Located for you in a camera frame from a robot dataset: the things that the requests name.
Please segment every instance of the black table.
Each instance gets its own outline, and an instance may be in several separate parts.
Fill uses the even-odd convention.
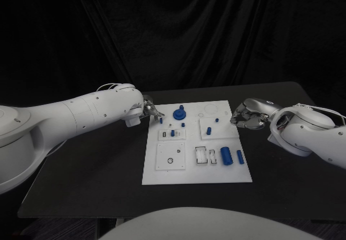
[[[148,92],[155,104],[247,98],[283,107],[315,104],[295,82]],[[315,154],[300,157],[267,141],[270,129],[238,129],[253,183],[142,185],[149,118],[67,141],[48,158],[19,217],[133,218],[175,207],[208,207],[267,218],[346,220],[346,170]]]

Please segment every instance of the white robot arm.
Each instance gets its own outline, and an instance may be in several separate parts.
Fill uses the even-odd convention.
[[[270,142],[303,157],[315,152],[325,161],[346,169],[346,126],[337,126],[331,117],[313,108],[342,116],[322,107],[299,103],[283,108],[270,101],[249,98],[233,114],[231,124],[259,130],[270,123]]]
[[[32,175],[53,148],[120,119],[165,116],[132,84],[35,107],[0,106],[0,194]]]

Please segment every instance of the blue object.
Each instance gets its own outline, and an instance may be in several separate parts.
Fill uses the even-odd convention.
[[[211,135],[213,134],[213,128],[210,127],[208,129],[207,129],[207,135]]]
[[[174,112],[174,118],[177,120],[184,120],[187,118],[187,111],[184,105],[181,105],[179,109]]]
[[[244,156],[243,156],[243,151],[241,151],[241,150],[238,150],[238,151],[237,151],[237,154],[238,154],[240,164],[244,164]]]
[[[234,163],[230,147],[226,146],[221,148],[221,155],[223,155],[223,161],[226,165],[231,165]]]

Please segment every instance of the black backdrop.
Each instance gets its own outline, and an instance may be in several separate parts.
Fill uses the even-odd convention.
[[[344,111],[345,12],[344,0],[9,2],[0,104],[47,104],[109,82],[153,91],[296,81]]]

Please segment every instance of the white platform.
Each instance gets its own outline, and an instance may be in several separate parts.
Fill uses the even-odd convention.
[[[184,120],[177,120],[174,118],[174,112],[179,109],[181,105],[184,105],[187,111],[187,118]],[[166,116],[164,117],[164,124],[161,124],[161,121],[155,121],[153,116],[151,117],[142,184],[251,183],[253,178],[247,163],[247,153],[244,153],[238,129],[230,123],[233,111],[228,101],[166,104],[156,105],[156,108]],[[208,127],[213,127],[211,135],[207,135],[207,129],[205,131],[201,130],[201,119],[202,125],[207,124],[211,125]],[[159,140],[161,130],[177,131],[181,129],[185,129],[187,139]],[[185,165],[181,165],[182,169],[178,169],[178,167],[169,164],[174,169],[158,170],[159,144],[168,143],[184,143]],[[198,164],[197,147],[207,148],[208,163]],[[223,147],[230,147],[233,165],[224,165],[221,155]],[[215,150],[217,164],[211,161],[211,150]],[[240,164],[237,150],[243,152],[244,164]],[[161,156],[159,166],[164,163],[168,165],[165,158]]]

